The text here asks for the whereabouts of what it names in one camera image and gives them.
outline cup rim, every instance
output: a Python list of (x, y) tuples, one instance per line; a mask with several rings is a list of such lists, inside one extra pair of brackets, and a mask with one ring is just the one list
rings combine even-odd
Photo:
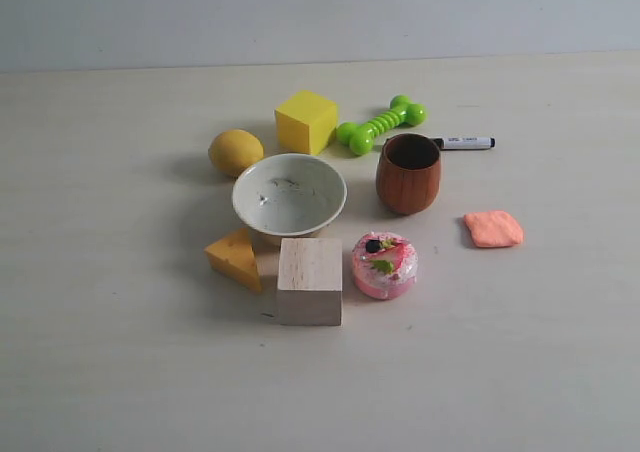
[[(322, 163), (324, 166), (328, 167), (329, 169), (331, 169), (340, 179), (340, 185), (342, 188), (342, 198), (340, 199), (340, 204), (338, 205), (338, 207), (336, 208), (336, 210), (323, 222), (321, 222), (318, 225), (315, 225), (313, 227), (310, 227), (308, 229), (303, 229), (303, 230), (299, 230), (299, 231), (295, 231), (295, 232), (275, 232), (273, 230), (268, 230), (265, 229), (263, 227), (260, 227), (258, 225), (255, 225), (251, 220), (248, 219), (248, 217), (246, 216), (246, 214), (244, 214), (241, 210), (240, 207), (238, 206), (238, 198), (237, 198), (237, 188), (238, 188), (238, 184), (244, 180), (244, 178), (249, 175), (251, 172), (255, 171), (257, 168), (262, 167), (261, 164), (264, 164), (266, 162), (274, 162), (277, 160), (287, 160), (286, 158), (283, 157), (290, 157), (290, 158), (302, 158), (303, 160), (308, 160), (311, 162), (319, 162)], [(284, 154), (276, 154), (276, 155), (272, 155), (270, 157), (266, 157), (258, 162), (256, 162), (255, 164), (251, 165), (250, 167), (248, 167), (247, 169), (245, 169), (236, 179), (235, 183), (233, 184), (233, 190), (231, 191), (231, 203), (233, 205), (233, 210), (235, 211), (236, 215), (240, 218), (240, 220), (242, 220), (242, 222), (244, 222), (247, 226), (251, 227), (253, 230), (260, 232), (262, 234), (266, 234), (266, 235), (271, 235), (271, 236), (275, 236), (275, 237), (298, 237), (300, 235), (307, 235), (307, 234), (311, 234), (313, 232), (316, 232), (320, 229), (322, 229), (323, 227), (326, 227), (327, 225), (329, 225), (331, 222), (333, 222), (336, 217), (338, 217), (338, 215), (340, 215), (340, 213), (342, 212), (342, 209), (344, 209), (345, 203), (347, 202), (347, 182), (345, 181), (343, 175), (334, 167), (332, 166), (329, 162), (327, 162), (324, 159), (321, 159), (319, 157), (315, 157), (313, 155), (309, 155), (309, 154), (300, 154), (300, 153), (284, 153)]]
[[(428, 165), (426, 167), (420, 167), (419, 169), (407, 169), (406, 167), (402, 167), (398, 164), (396, 164), (395, 162), (393, 162), (390, 158), (389, 155), (387, 154), (387, 145), (394, 141), (395, 139), (401, 138), (401, 137), (408, 137), (408, 136), (413, 136), (413, 137), (420, 137), (422, 139), (425, 139), (427, 143), (430, 144), (430, 146), (432, 146), (434, 148), (434, 150), (436, 151), (436, 160), (431, 164)], [(426, 135), (422, 135), (422, 134), (416, 134), (415, 132), (403, 132), (401, 134), (396, 134), (393, 137), (389, 137), (387, 140), (385, 140), (384, 144), (382, 145), (382, 151), (381, 151), (381, 157), (384, 157), (384, 159), (389, 162), (391, 165), (393, 165), (394, 167), (397, 167), (398, 169), (401, 170), (405, 170), (407, 172), (417, 172), (420, 170), (426, 170), (426, 169), (430, 169), (431, 167), (434, 167), (438, 162), (440, 162), (440, 147), (438, 147), (438, 145), (431, 140), (429, 137), (427, 137)]]

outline green chew toy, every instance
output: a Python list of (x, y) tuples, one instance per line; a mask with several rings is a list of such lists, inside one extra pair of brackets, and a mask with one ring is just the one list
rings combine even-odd
[(371, 152), (373, 139), (380, 134), (400, 124), (419, 125), (427, 118), (424, 105), (411, 103), (406, 95), (396, 95), (391, 99), (389, 107), (389, 110), (362, 125), (355, 122), (341, 124), (336, 137), (342, 144), (348, 145), (354, 154), (364, 155)]

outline yellow wooden block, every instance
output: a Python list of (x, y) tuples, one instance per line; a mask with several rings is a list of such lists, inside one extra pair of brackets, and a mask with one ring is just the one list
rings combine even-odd
[(276, 110), (280, 144), (294, 152), (317, 155), (329, 145), (338, 125), (338, 105), (301, 90)]
[(236, 230), (209, 245), (204, 252), (215, 270), (254, 292), (262, 292), (258, 265), (248, 229)]

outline bowl rim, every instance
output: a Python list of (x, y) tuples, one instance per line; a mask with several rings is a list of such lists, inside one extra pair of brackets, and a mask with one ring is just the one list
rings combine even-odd
[[(242, 211), (239, 210), (238, 204), (237, 204), (237, 194), (236, 191), (238, 190), (238, 184), (244, 180), (244, 178), (249, 175), (252, 171), (254, 171), (256, 168), (261, 167), (262, 165), (260, 164), (264, 164), (265, 162), (271, 162), (271, 161), (276, 161), (276, 160), (287, 160), (284, 159), (283, 157), (291, 157), (291, 158), (303, 158), (304, 160), (309, 160), (309, 161), (316, 161), (316, 162), (320, 162), (322, 164), (324, 164), (326, 167), (330, 168), (331, 170), (333, 170), (338, 178), (340, 179), (340, 184), (342, 185), (342, 199), (340, 200), (340, 205), (337, 207), (337, 209), (333, 212), (333, 214), (331, 214), (331, 216), (329, 216), (329, 218), (327, 218), (325, 221), (323, 221), (322, 223), (311, 227), (309, 229), (303, 229), (303, 230), (299, 230), (299, 231), (295, 231), (295, 232), (274, 232), (272, 230), (267, 230), (264, 229), (262, 227), (259, 227), (257, 225), (254, 225), (251, 223), (250, 220), (247, 219), (246, 215), (244, 213), (242, 213)], [(247, 167), (236, 179), (235, 183), (233, 184), (233, 190), (231, 191), (231, 203), (233, 205), (233, 210), (235, 211), (236, 215), (240, 218), (240, 220), (242, 220), (242, 222), (244, 222), (247, 226), (251, 227), (253, 230), (260, 232), (262, 234), (266, 234), (266, 235), (272, 235), (274, 237), (298, 237), (300, 235), (307, 235), (307, 234), (312, 234), (313, 232), (316, 232), (320, 229), (322, 229), (323, 227), (326, 227), (327, 225), (329, 225), (331, 222), (333, 222), (336, 217), (338, 217), (338, 215), (340, 215), (340, 212), (342, 212), (342, 209), (344, 209), (344, 205), (347, 202), (347, 182), (344, 180), (344, 177), (342, 176), (342, 174), (340, 173), (340, 171), (338, 171), (338, 169), (336, 169), (333, 165), (331, 165), (329, 162), (327, 162), (324, 159), (321, 159), (319, 157), (313, 156), (313, 155), (309, 155), (309, 154), (300, 154), (300, 153), (284, 153), (284, 154), (276, 154), (276, 155), (272, 155), (270, 157), (265, 157), (264, 159), (256, 162), (255, 164)]]

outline marker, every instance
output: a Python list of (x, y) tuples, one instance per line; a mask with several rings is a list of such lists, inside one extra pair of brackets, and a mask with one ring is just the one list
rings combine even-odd
[(496, 139), (492, 137), (449, 137), (431, 140), (440, 150), (484, 150), (496, 146)]

